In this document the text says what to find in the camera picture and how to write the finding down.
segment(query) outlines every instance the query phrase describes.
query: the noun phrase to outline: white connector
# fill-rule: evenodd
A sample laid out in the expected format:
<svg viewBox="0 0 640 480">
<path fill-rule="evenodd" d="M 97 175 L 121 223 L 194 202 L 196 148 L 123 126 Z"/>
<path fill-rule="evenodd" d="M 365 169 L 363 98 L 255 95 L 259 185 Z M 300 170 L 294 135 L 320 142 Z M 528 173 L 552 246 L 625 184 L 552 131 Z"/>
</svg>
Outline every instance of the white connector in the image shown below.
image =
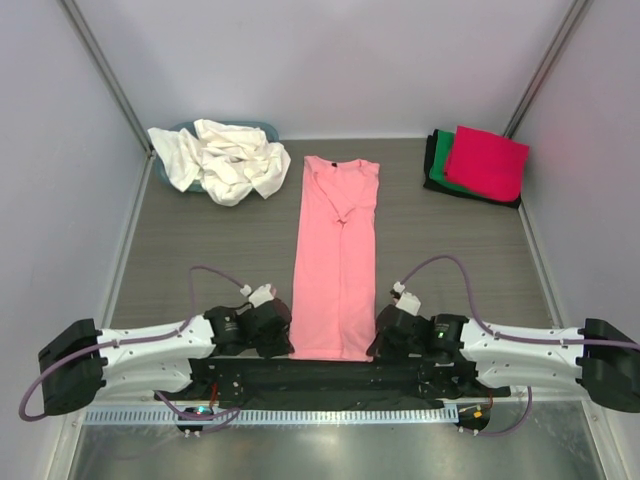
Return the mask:
<svg viewBox="0 0 640 480">
<path fill-rule="evenodd" d="M 240 293 L 242 294 L 243 297 L 248 297 L 249 295 L 251 295 L 251 292 L 253 290 L 251 289 L 251 287 L 249 285 L 245 285 L 244 287 L 242 287 L 240 289 Z"/>
<path fill-rule="evenodd" d="M 418 315 L 420 310 L 420 300 L 413 293 L 404 292 L 400 295 L 400 299 L 396 302 L 396 308 L 407 312 L 414 317 Z"/>
<path fill-rule="evenodd" d="M 407 287 L 404 286 L 404 284 L 400 283 L 400 282 L 396 282 L 393 284 L 393 291 L 396 293 L 402 293 L 405 291 Z"/>
<path fill-rule="evenodd" d="M 249 302 L 253 305 L 253 308 L 258 308 L 260 305 L 270 302 L 276 298 L 276 289 L 271 286 L 270 283 L 262 285 L 255 289 L 255 291 L 249 295 Z"/>
</svg>

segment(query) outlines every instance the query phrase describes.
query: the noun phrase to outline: blue basket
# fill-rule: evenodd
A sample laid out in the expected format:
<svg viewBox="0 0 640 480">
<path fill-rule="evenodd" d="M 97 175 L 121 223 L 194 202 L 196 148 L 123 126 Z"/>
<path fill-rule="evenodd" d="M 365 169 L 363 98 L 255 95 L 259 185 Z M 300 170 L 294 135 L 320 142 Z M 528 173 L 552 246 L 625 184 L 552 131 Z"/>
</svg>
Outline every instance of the blue basket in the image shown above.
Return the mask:
<svg viewBox="0 0 640 480">
<path fill-rule="evenodd" d="M 219 122 L 219 123 L 224 123 L 225 125 L 238 125 L 240 127 L 259 128 L 265 133 L 265 135 L 267 136 L 267 141 L 269 143 L 277 142 L 280 140 L 280 137 L 278 136 L 278 131 L 268 123 L 263 123 L 263 122 Z M 173 132 L 179 132 L 183 128 L 186 128 L 187 130 L 189 130 L 189 132 L 191 132 L 191 135 L 193 135 L 194 137 L 196 138 L 198 137 L 198 135 L 196 135 L 196 128 L 193 125 L 193 122 L 179 123 L 178 125 L 176 125 L 173 128 L 170 128 L 169 130 Z M 167 176 L 167 171 L 164 169 L 164 163 L 162 163 L 162 160 L 160 159 L 160 157 L 156 158 L 156 161 L 153 167 L 154 167 L 154 170 L 156 171 L 156 175 L 158 176 L 158 178 L 163 183 L 166 183 L 167 185 L 171 185 L 171 182 L 169 181 L 169 177 Z M 204 188 L 202 188 L 202 186 L 200 185 L 200 182 L 193 182 L 189 186 L 189 188 L 187 188 L 187 192 L 205 193 Z"/>
</svg>

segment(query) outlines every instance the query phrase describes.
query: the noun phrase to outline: white towel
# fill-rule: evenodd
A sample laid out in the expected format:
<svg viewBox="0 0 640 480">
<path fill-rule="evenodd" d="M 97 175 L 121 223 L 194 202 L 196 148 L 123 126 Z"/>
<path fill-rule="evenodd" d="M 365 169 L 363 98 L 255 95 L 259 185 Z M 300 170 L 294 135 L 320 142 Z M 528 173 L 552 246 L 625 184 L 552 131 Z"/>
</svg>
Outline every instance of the white towel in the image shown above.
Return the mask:
<svg viewBox="0 0 640 480">
<path fill-rule="evenodd" d="M 171 184 L 184 192 L 199 182 L 214 202 L 232 207 L 256 190 L 263 198 L 277 192 L 291 158 L 281 143 L 268 143 L 259 128 L 194 122 L 198 138 L 150 128 L 151 141 Z"/>
</svg>

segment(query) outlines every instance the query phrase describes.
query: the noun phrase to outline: metal pole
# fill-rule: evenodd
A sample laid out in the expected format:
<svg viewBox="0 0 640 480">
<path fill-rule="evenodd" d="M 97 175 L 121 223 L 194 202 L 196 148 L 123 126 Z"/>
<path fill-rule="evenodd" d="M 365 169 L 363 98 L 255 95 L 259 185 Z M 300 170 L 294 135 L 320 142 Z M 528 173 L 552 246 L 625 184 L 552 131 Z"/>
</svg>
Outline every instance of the metal pole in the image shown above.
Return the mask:
<svg viewBox="0 0 640 480">
<path fill-rule="evenodd" d="M 504 131 L 505 137 L 512 138 L 515 135 L 518 127 L 531 107 L 531 103 L 536 95 L 538 95 L 538 92 L 542 88 L 545 80 L 549 77 L 551 70 L 557 63 L 560 55 L 569 43 L 571 36 L 578 28 L 578 25 L 584 18 L 592 3 L 593 0 L 573 1 L 573 4 L 560 24 L 560 28 L 553 37 L 549 48 L 547 48 L 544 57 L 542 57 L 542 61 L 540 62 L 540 65 L 538 65 L 538 68 L 529 82 L 524 95 L 520 99 L 520 103 L 518 103 L 516 110 L 513 112 L 511 120 L 509 120 L 509 124 Z"/>
<path fill-rule="evenodd" d="M 153 151 L 151 141 L 149 140 L 145 129 L 142 127 L 140 120 L 138 120 L 138 116 L 133 110 L 131 103 L 129 103 L 129 99 L 125 95 L 124 90 L 122 90 L 120 82 L 118 82 L 118 79 L 113 73 L 113 70 L 109 66 L 109 62 L 104 56 L 104 53 L 102 53 L 102 49 L 100 48 L 100 45 L 98 44 L 96 38 L 93 36 L 93 32 L 89 28 L 89 25 L 82 15 L 82 12 L 78 8 L 78 5 L 76 4 L 75 0 L 58 0 L 58 3 L 60 3 L 60 6 L 69 18 L 71 26 L 78 34 L 80 41 L 87 49 L 89 56 L 97 67 L 98 72 L 107 85 L 107 88 L 113 95 L 114 100 L 118 104 L 118 107 L 129 122 L 131 130 L 140 142 L 140 145 L 147 155 L 147 158 L 150 158 L 151 152 Z"/>
</svg>

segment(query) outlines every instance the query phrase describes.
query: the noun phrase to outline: stack of folded towels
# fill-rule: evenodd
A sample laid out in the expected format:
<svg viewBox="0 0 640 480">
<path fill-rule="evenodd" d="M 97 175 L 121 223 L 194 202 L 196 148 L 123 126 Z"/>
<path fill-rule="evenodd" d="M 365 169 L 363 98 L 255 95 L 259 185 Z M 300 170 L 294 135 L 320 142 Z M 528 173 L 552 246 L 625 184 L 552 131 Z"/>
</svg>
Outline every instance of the stack of folded towels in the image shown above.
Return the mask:
<svg viewBox="0 0 640 480">
<path fill-rule="evenodd" d="M 518 208 L 529 147 L 490 132 L 458 127 L 427 138 L 424 188 Z"/>
</svg>

